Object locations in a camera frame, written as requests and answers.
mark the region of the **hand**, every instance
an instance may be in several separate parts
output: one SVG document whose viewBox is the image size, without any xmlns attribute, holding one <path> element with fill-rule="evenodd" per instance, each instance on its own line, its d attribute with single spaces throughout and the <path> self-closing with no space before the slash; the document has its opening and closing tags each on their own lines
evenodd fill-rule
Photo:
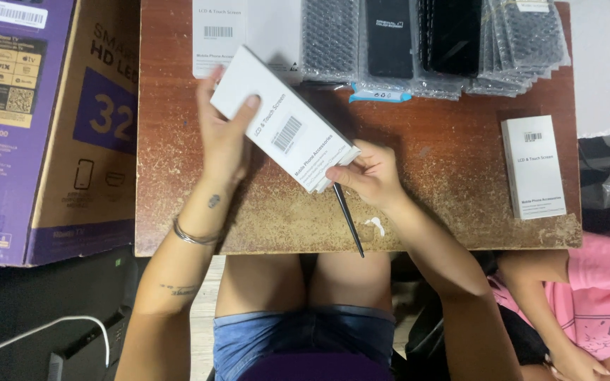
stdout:
<svg viewBox="0 0 610 381">
<path fill-rule="evenodd" d="M 244 136 L 260 106 L 260 98 L 252 95 L 246 99 L 231 121 L 224 121 L 211 106 L 214 85 L 222 76 L 218 66 L 211 76 L 197 88 L 199 129 L 204 145 L 203 177 L 222 185 L 236 186 L 248 172 L 251 142 Z"/>
<path fill-rule="evenodd" d="M 573 343 L 560 351 L 550 351 L 549 358 L 552 375 L 560 381 L 599 381 L 601 375 L 610 375 L 604 365 Z"/>
<path fill-rule="evenodd" d="M 396 172 L 394 151 L 356 139 L 359 155 L 348 167 L 331 167 L 326 177 L 357 191 L 369 205 L 385 211 L 395 201 L 406 197 Z"/>
</svg>

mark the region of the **pink shirt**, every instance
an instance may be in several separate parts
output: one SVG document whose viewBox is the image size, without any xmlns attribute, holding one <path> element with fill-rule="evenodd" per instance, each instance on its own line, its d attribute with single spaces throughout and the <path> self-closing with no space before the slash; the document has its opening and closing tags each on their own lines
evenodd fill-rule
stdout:
<svg viewBox="0 0 610 381">
<path fill-rule="evenodd" d="M 610 357 L 610 233 L 584 232 L 583 247 L 569 250 L 569 282 L 545 282 L 552 313 L 564 332 L 596 359 Z M 498 304 L 524 316 L 500 278 L 491 278 Z"/>
</svg>

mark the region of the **white cable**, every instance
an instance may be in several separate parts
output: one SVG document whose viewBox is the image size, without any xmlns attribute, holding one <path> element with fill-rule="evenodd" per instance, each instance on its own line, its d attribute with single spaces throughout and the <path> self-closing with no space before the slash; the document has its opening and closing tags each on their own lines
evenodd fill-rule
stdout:
<svg viewBox="0 0 610 381">
<path fill-rule="evenodd" d="M 35 329 L 31 329 L 28 332 L 25 332 L 21 335 L 17 335 L 16 337 L 10 339 L 10 340 L 6 340 L 5 342 L 0 343 L 0 349 L 4 348 L 5 346 L 7 346 L 8 344 L 11 344 L 12 342 L 16 342 L 22 338 L 25 338 L 33 333 L 37 333 L 41 330 L 47 329 L 48 327 L 52 326 L 53 324 L 56 323 L 60 323 L 63 320 L 90 320 L 93 321 L 95 324 L 98 324 L 100 326 L 100 329 L 102 329 L 102 336 L 103 338 L 105 338 L 105 368 L 109 368 L 110 366 L 110 342 L 107 339 L 107 330 L 105 329 L 105 325 L 98 319 L 96 319 L 93 316 L 65 316 L 65 317 L 61 317 L 59 319 L 53 320 L 51 323 L 48 324 L 44 324 L 40 327 L 37 327 Z"/>
</svg>

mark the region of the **pen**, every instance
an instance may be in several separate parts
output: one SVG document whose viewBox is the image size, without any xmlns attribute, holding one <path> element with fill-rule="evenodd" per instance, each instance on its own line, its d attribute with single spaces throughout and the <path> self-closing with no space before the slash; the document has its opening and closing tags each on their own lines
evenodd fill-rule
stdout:
<svg viewBox="0 0 610 381">
<path fill-rule="evenodd" d="M 340 203 L 340 208 L 343 209 L 343 214 L 345 215 L 345 220 L 348 222 L 348 226 L 350 227 L 350 231 L 352 232 L 352 238 L 354 238 L 354 243 L 357 244 L 357 249 L 359 249 L 359 253 L 361 257 L 364 258 L 364 249 L 361 247 L 361 241 L 359 240 L 359 235 L 357 234 L 357 230 L 354 228 L 354 223 L 352 222 L 352 216 L 350 215 L 350 210 L 347 207 L 347 203 L 345 202 L 345 196 L 343 195 L 343 188 L 340 187 L 340 184 L 334 183 L 334 191 L 335 197 L 338 199 L 338 203 Z"/>
</svg>

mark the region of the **person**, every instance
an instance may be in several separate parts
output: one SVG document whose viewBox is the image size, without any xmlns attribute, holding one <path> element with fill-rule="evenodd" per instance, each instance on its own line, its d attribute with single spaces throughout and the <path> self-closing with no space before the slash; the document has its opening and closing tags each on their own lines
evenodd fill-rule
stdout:
<svg viewBox="0 0 610 381">
<path fill-rule="evenodd" d="M 496 300 L 544 344 L 548 366 L 520 359 L 524 380 L 610 381 L 610 234 L 584 232 L 580 249 L 506 252 L 498 266 Z"/>
<path fill-rule="evenodd" d="M 189 311 L 234 190 L 247 174 L 249 97 L 223 121 L 197 90 L 203 173 L 142 276 L 117 381 L 189 380 Z M 514 381 L 519 363 L 477 261 L 403 191 L 394 152 L 361 140 L 354 164 L 326 176 L 357 191 L 394 231 L 443 303 L 454 381 Z M 306 290 L 298 255 L 228 255 L 214 320 L 216 380 L 391 380 L 394 318 L 388 253 L 321 253 Z"/>
</svg>

